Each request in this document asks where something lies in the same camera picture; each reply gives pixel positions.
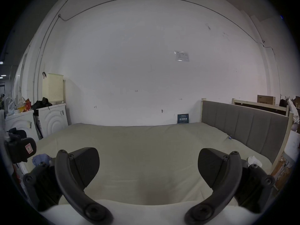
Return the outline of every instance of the mattress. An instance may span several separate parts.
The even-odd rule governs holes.
[[[255,156],[270,173],[265,156],[205,123],[162,126],[110,127],[73,124],[37,142],[37,154],[55,157],[58,150],[72,152],[84,147],[98,150],[100,167],[85,193],[94,200],[106,199],[137,205],[162,205],[203,201],[212,194],[198,171],[202,148],[242,159]],[[25,164],[34,168],[32,158]],[[62,198],[60,204],[68,203]]]

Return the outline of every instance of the washing machine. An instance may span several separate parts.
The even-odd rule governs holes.
[[[43,138],[68,127],[65,103],[37,110],[38,116],[35,117],[36,124]]]
[[[33,119],[33,110],[7,116],[5,119],[5,131],[10,130],[11,128],[24,130],[27,137],[33,138],[36,142],[39,140]]]

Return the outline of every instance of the beige plastic basket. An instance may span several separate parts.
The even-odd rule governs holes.
[[[48,73],[43,79],[42,95],[49,102],[59,102],[64,100],[63,75]]]

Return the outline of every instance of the label sticker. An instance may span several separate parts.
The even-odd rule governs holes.
[[[32,147],[31,147],[31,144],[30,144],[30,143],[27,144],[27,145],[25,146],[25,148],[26,148],[28,154],[31,154],[31,153],[33,152],[33,149],[32,149]]]
[[[189,62],[189,57],[187,52],[175,51],[176,61]]]
[[[189,123],[188,113],[187,114],[178,114],[177,123]]]

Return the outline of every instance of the headboard panel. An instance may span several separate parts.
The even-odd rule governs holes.
[[[204,100],[201,122],[231,135],[233,139],[264,155],[273,163],[285,139],[289,117]]]

